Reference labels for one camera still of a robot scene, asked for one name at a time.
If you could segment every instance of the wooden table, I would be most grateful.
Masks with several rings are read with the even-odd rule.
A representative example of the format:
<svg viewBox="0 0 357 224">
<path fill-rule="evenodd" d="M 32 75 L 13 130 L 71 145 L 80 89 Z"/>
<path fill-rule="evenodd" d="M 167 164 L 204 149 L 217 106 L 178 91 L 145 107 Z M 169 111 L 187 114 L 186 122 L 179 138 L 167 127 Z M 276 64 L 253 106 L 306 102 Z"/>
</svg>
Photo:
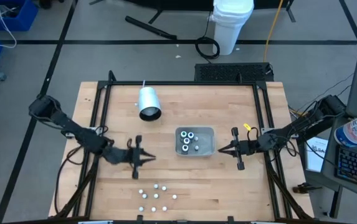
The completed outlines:
<svg viewBox="0 0 357 224">
<path fill-rule="evenodd" d="M 283 127 L 290 122 L 283 85 L 274 82 L 267 86 L 275 127 Z M 81 84 L 73 120 L 82 126 L 90 123 L 96 87 L 95 82 Z M 115 146 L 124 148 L 128 138 L 142 134 L 142 146 L 156 155 L 157 160 L 146 163 L 140 168 L 140 178 L 132 180 L 128 164 L 113 166 L 101 159 L 91 219 L 136 220 L 136 216 L 142 214 L 145 220 L 224 221 L 227 216 L 234 216 L 237 221 L 274 220 L 263 154 L 243 156 L 246 169 L 238 171 L 236 159 L 226 154 L 217 152 L 211 157 L 193 159 L 179 157 L 174 150 L 174 132 L 180 126 L 212 127 L 217 149 L 232 140 L 231 128 L 234 126 L 239 128 L 240 139 L 245 139 L 244 123 L 258 127 L 251 86 L 168 85 L 153 88 L 159 96 L 163 114 L 156 121 L 145 122 L 139 118 L 135 106 L 140 86 L 112 86 L 107 116 L 109 131 L 105 135 L 115 140 Z M 265 111 L 261 91 L 259 96 Z M 75 140 L 67 140 L 64 157 L 76 146 Z M 283 150 L 281 157 L 287 187 L 292 192 L 293 186 L 305 181 L 300 156 L 290 157 Z M 82 153 L 77 153 L 73 159 L 80 161 Z M 80 166 L 66 163 L 60 176 L 59 208 L 77 188 L 79 173 Z M 167 191 L 153 189 L 155 183 L 167 186 Z M 148 194 L 147 199 L 142 199 L 139 189 Z M 280 214 L 284 217 L 278 188 L 277 192 Z M 158 199 L 153 198 L 154 193 L 159 194 Z M 176 200 L 172 199 L 173 194 L 178 196 Z M 292 195 L 313 217 L 309 195 L 293 192 Z M 83 194 L 81 215 L 86 199 L 87 192 Z M 138 211 L 140 206 L 145 208 L 144 212 Z M 167 206 L 168 211 L 163 212 L 162 206 Z M 53 207 L 51 205 L 50 215 L 55 213 Z M 158 211 L 151 212 L 151 207 Z"/>
</svg>

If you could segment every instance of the white cylinder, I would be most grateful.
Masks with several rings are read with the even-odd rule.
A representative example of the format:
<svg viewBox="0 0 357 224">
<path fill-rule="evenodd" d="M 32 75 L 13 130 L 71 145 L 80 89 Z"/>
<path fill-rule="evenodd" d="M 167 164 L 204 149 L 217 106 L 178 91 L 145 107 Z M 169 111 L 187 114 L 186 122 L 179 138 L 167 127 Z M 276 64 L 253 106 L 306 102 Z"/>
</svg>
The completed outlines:
<svg viewBox="0 0 357 224">
<path fill-rule="evenodd" d="M 138 110 L 140 118 L 144 121 L 154 121 L 161 116 L 159 98 L 152 87 L 144 87 L 140 90 Z"/>
<path fill-rule="evenodd" d="M 212 19 L 216 22 L 214 40 L 220 46 L 220 55 L 229 55 L 234 49 L 242 26 L 253 12 L 253 0 L 215 0 Z"/>
</svg>

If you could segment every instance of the yellow tag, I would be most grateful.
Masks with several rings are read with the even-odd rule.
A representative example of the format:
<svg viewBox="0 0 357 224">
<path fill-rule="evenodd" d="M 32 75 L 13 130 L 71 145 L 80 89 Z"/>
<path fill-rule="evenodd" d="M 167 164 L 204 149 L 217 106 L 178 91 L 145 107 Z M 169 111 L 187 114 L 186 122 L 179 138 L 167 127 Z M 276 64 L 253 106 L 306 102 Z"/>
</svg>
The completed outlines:
<svg viewBox="0 0 357 224">
<path fill-rule="evenodd" d="M 248 124 L 246 124 L 246 123 L 244 123 L 243 126 L 244 126 L 248 131 L 251 131 L 251 130 L 252 130 L 252 128 L 251 128 Z"/>
</svg>

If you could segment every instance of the keyboard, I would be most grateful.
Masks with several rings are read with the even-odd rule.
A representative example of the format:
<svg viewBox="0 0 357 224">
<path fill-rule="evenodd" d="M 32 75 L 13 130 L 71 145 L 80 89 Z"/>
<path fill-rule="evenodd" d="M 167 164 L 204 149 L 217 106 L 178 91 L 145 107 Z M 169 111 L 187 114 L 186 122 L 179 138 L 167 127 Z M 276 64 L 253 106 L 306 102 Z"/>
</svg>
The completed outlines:
<svg viewBox="0 0 357 224">
<path fill-rule="evenodd" d="M 336 151 L 335 175 L 341 179 L 357 184 L 357 152 L 344 146 L 339 146 Z"/>
</svg>

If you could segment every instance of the bucket lid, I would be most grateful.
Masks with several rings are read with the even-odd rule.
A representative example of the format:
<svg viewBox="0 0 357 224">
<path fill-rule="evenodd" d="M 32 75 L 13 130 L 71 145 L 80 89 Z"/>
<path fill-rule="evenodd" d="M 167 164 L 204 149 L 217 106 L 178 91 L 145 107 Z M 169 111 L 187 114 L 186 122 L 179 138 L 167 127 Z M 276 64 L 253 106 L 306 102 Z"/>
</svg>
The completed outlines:
<svg viewBox="0 0 357 224">
<path fill-rule="evenodd" d="M 227 14 L 247 14 L 253 11 L 253 0 L 214 0 L 214 7 Z"/>
</svg>

